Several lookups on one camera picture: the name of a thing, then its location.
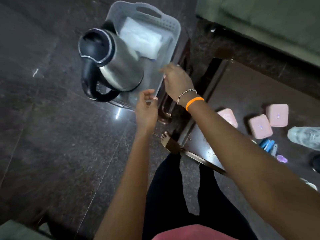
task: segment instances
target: kettle handle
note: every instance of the kettle handle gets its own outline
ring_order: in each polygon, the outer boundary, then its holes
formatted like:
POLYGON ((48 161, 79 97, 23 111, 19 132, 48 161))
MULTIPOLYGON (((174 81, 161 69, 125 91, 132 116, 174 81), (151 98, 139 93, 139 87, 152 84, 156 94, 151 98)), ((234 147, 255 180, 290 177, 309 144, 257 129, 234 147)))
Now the kettle handle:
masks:
POLYGON ((83 59, 83 63, 81 85, 88 98, 97 102, 109 102, 120 94, 119 91, 114 90, 111 90, 106 94, 98 92, 97 83, 100 76, 102 76, 100 68, 89 58, 83 59))

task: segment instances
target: bracelet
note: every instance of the bracelet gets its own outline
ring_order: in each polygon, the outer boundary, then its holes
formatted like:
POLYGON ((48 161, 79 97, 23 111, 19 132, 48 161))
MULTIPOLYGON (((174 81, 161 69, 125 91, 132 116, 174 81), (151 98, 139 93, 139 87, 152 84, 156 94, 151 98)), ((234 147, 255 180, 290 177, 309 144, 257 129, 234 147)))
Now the bracelet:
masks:
POLYGON ((190 106, 194 101, 197 101, 197 100, 203 100, 203 101, 204 101, 204 98, 202 98, 202 97, 195 97, 195 98, 191 99, 191 100, 186 104, 186 111, 188 111, 189 106, 190 106))
POLYGON ((191 92, 191 91, 197 93, 197 90, 195 90, 195 89, 188 89, 188 90, 184 91, 184 92, 183 92, 182 94, 180 94, 180 96, 178 97, 177 104, 179 105, 179 100, 181 99, 182 95, 186 94, 187 92, 191 92))

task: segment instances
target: plastic bottle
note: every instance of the plastic bottle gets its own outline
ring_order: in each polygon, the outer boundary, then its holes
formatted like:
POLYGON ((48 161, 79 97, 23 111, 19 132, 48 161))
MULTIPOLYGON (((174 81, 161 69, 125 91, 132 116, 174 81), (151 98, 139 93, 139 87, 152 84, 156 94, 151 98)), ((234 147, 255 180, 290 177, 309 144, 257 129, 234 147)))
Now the plastic bottle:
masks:
POLYGON ((288 131, 290 141, 320 151, 320 127, 293 127, 288 131))

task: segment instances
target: black kettle lid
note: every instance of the black kettle lid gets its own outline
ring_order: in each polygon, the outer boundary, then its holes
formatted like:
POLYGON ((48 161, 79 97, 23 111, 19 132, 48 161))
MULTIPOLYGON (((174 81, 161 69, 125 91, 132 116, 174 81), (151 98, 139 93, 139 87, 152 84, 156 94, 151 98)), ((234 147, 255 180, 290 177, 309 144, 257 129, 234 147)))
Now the black kettle lid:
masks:
POLYGON ((113 58, 115 44, 106 30, 93 28, 80 38, 78 49, 82 58, 93 60, 97 66, 105 66, 113 58))

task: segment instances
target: green sofa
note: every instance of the green sofa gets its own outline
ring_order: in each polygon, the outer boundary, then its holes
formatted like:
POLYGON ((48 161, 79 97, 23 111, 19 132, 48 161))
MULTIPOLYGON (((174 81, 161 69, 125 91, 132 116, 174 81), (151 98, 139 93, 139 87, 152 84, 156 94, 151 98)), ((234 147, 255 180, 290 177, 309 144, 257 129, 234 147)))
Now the green sofa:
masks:
POLYGON ((196 14, 320 67, 320 0, 198 0, 196 14))

